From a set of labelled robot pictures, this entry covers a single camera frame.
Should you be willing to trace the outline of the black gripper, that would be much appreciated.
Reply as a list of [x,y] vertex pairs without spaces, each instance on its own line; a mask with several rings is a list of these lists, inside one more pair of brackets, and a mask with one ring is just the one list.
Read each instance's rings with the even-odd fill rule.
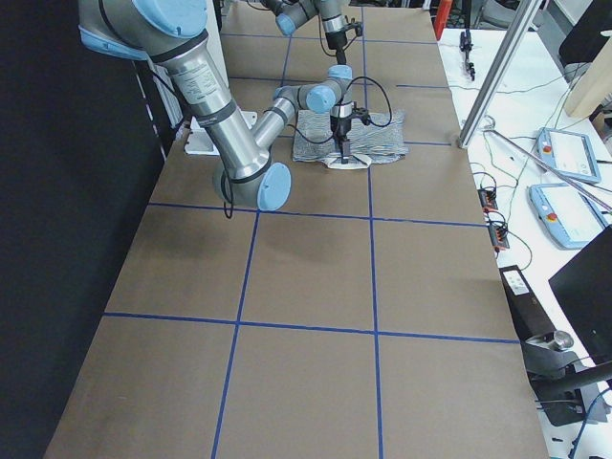
[[333,108],[330,111],[330,128],[332,139],[339,141],[340,163],[349,164],[351,157],[348,133],[352,129],[352,120],[360,120],[362,124],[371,122],[369,111],[365,108]]
[[328,18],[324,20],[324,32],[328,47],[336,51],[338,65],[346,65],[345,49],[349,44],[347,33],[354,31],[356,37],[362,36],[362,23],[354,18]]

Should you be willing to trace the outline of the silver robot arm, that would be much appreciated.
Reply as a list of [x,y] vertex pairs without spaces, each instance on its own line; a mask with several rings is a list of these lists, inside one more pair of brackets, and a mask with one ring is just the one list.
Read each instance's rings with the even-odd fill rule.
[[217,195],[230,206],[277,210],[287,201],[289,168],[272,159],[274,140],[301,110],[330,117],[331,136],[341,160],[350,157],[348,134],[359,119],[369,124],[366,109],[353,101],[353,71],[346,63],[346,34],[362,34],[362,24],[348,19],[339,1],[267,1],[278,29],[292,35],[317,17],[322,22],[336,65],[319,84],[283,86],[273,104],[249,127],[208,52],[207,4],[204,1],[81,1],[79,30],[83,45],[94,52],[132,60],[151,60],[164,67],[219,151],[214,173]]
[[271,11],[275,16],[275,23],[280,32],[285,36],[292,36],[300,27],[316,18],[319,25],[319,40],[325,35],[327,52],[321,46],[323,52],[332,56],[338,65],[346,65],[346,50],[353,40],[349,41],[349,31],[355,32],[355,37],[362,36],[362,23],[356,19],[348,19],[343,13],[341,1],[260,1],[265,9]]

